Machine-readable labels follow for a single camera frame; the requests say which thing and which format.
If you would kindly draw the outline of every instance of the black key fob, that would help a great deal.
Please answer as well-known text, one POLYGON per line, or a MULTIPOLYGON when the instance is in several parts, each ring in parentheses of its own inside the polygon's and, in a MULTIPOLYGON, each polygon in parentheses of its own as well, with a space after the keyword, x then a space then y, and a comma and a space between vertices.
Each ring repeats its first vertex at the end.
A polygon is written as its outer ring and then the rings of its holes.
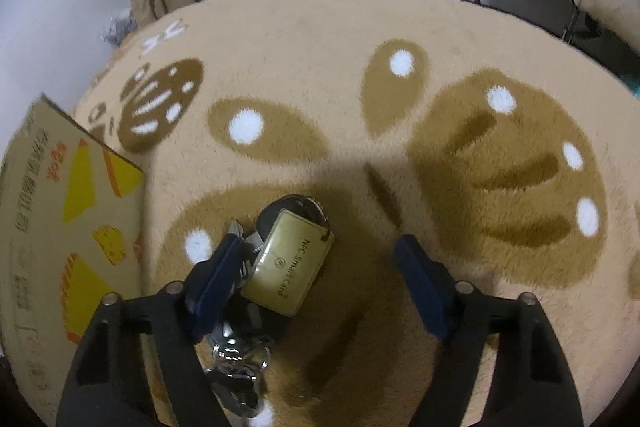
POLYGON ((270 203, 263 211, 261 211, 258 219, 255 221, 255 230, 260 235, 261 240, 266 241, 273 223, 275 223, 278 214, 282 210, 289 210, 300 217, 304 217, 317 225, 325 226, 326 219, 322 214, 319 205, 306 196, 291 194, 284 196, 279 200, 270 203))

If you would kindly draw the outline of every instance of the keychain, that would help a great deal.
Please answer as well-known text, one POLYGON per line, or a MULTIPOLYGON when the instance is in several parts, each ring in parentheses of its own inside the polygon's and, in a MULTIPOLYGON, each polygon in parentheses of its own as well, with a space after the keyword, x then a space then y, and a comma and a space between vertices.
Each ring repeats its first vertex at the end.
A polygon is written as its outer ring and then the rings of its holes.
POLYGON ((244 237, 240 223, 229 224, 228 233, 244 240, 244 263, 222 322, 206 335, 211 388, 226 409, 247 418, 262 410, 274 338, 300 308, 334 241, 322 206, 298 194, 268 204, 255 228, 244 237))
POLYGON ((287 317, 296 314, 334 242, 321 216, 324 226, 287 208, 279 211, 242 296, 287 317))

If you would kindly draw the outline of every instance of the cardboard box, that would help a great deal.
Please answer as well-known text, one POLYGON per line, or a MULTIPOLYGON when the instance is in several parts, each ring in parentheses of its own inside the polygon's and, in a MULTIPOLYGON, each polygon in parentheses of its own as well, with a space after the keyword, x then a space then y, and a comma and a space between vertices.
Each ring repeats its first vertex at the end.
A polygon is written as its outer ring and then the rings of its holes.
POLYGON ((144 174, 42 98, 0 176, 2 345, 49 426, 105 293, 141 294, 144 174))

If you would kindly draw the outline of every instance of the white dot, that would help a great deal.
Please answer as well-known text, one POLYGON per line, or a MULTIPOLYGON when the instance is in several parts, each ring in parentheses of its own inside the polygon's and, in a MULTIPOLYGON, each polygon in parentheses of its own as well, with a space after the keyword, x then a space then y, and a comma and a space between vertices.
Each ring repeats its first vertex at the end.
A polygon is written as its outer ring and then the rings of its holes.
POLYGON ((414 70, 414 56, 407 50, 398 50, 389 60, 389 68, 395 76, 409 76, 414 70))
POLYGON ((171 96, 171 90, 166 90, 156 96, 153 100, 149 100, 148 102, 143 103, 139 108, 137 108, 133 112, 133 116, 140 116, 141 114, 145 114, 146 112, 151 111, 158 107, 162 102, 168 99, 171 96))
POLYGON ((131 128, 131 132, 135 134, 151 134, 158 128, 158 120, 151 120, 131 128))
POLYGON ((271 427, 273 425, 273 410, 269 402, 265 400, 260 414, 249 418, 249 425, 251 427, 271 427))
POLYGON ((209 234, 203 229, 191 230, 184 238, 184 251, 193 264, 206 261, 213 252, 209 234))
POLYGON ((142 55, 148 54, 153 48, 155 48, 162 40, 162 35, 153 35, 141 44, 142 55))
POLYGON ((89 120, 96 121, 100 118, 100 106, 96 105, 91 111, 89 111, 89 120))
POLYGON ((172 123, 176 118, 180 116, 180 111, 182 110, 182 105, 180 102, 174 103, 169 109, 166 110, 166 120, 169 123, 172 123))
POLYGON ((578 228, 585 237, 593 237, 600 227, 600 216, 591 198, 582 198, 578 201, 575 213, 578 228))
POLYGON ((578 151, 578 149, 574 144, 569 142, 564 142, 562 144, 562 154, 564 154, 564 159, 566 160, 566 164, 569 165, 574 171, 582 170, 584 161, 582 159, 582 155, 580 154, 580 151, 578 151))
POLYGON ((156 87, 158 87, 158 81, 154 80, 153 82, 150 82, 149 84, 147 84, 144 89, 142 91, 140 91, 140 93, 136 96, 136 100, 140 100, 141 98, 145 98, 146 95, 148 95, 151 91, 153 91, 154 89, 156 89, 156 87))
POLYGON ((516 100, 506 87, 492 87, 486 92, 486 101, 497 112, 510 114, 516 108, 516 100))
POLYGON ((172 22, 167 26, 164 30, 164 38, 171 39, 175 36, 180 35, 186 28, 182 26, 182 19, 178 19, 177 21, 172 22))
POLYGON ((253 109, 241 109, 229 122, 229 137, 241 145, 255 142, 262 134, 264 119, 253 109))

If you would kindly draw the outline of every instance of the round rug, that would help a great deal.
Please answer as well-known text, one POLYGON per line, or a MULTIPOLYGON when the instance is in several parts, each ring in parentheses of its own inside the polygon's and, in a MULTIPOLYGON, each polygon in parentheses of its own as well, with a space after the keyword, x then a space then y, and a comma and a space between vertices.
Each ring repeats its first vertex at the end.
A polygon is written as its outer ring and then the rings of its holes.
MULTIPOLYGON (((407 425, 438 343, 393 267, 401 233, 486 293, 536 293, 587 423, 640 354, 640 104, 514 17, 209 0, 143 30, 74 117, 146 172, 148 292, 280 196, 324 206, 335 244, 252 426, 407 425)), ((489 342, 465 424, 492 360, 489 342)))

